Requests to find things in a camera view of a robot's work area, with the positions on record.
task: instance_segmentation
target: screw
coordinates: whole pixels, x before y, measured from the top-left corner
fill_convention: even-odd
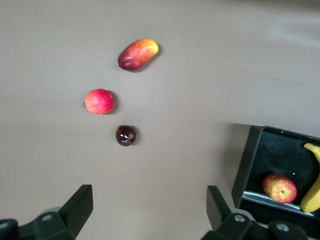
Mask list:
[[[8,226],[9,226],[9,223],[7,223],[7,222],[1,223],[0,224],[0,229],[5,229]]]
[[[42,221],[48,221],[48,220],[50,220],[52,218],[52,216],[51,215],[45,215],[45,216],[43,216],[42,218],[41,218],[41,220]]]
[[[280,231],[283,231],[283,232],[288,232],[290,229],[287,225],[285,225],[284,223],[277,223],[276,225],[276,228],[279,229]]]
[[[246,219],[244,218],[244,216],[239,215],[239,214],[234,215],[234,220],[236,220],[237,222],[240,222],[240,223],[243,223],[243,222],[246,221]]]

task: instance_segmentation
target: red-yellow apple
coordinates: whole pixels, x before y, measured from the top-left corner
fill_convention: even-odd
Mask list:
[[[297,197],[297,187],[289,178],[272,173],[262,182],[264,192],[272,199],[282,204],[291,203]]]

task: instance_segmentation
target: pomegranate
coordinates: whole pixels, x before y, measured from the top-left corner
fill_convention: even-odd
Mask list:
[[[95,89],[87,93],[83,106],[93,114],[106,114],[114,106],[111,93],[105,89]]]

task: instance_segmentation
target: apple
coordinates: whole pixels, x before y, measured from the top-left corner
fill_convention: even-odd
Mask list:
[[[158,44],[150,38],[139,39],[130,44],[118,57],[119,67],[134,71],[141,68],[159,51]]]
[[[289,178],[272,173],[262,182],[264,192],[272,199],[282,204],[291,203],[297,197],[297,187]]]
[[[83,106],[93,114],[106,114],[114,106],[114,99],[111,93],[105,89],[95,89],[87,93]]]

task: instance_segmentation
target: dark red cherry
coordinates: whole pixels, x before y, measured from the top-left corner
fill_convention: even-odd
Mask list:
[[[133,144],[136,140],[136,136],[137,133],[135,129],[132,126],[127,125],[119,126],[115,133],[118,143],[125,147]]]

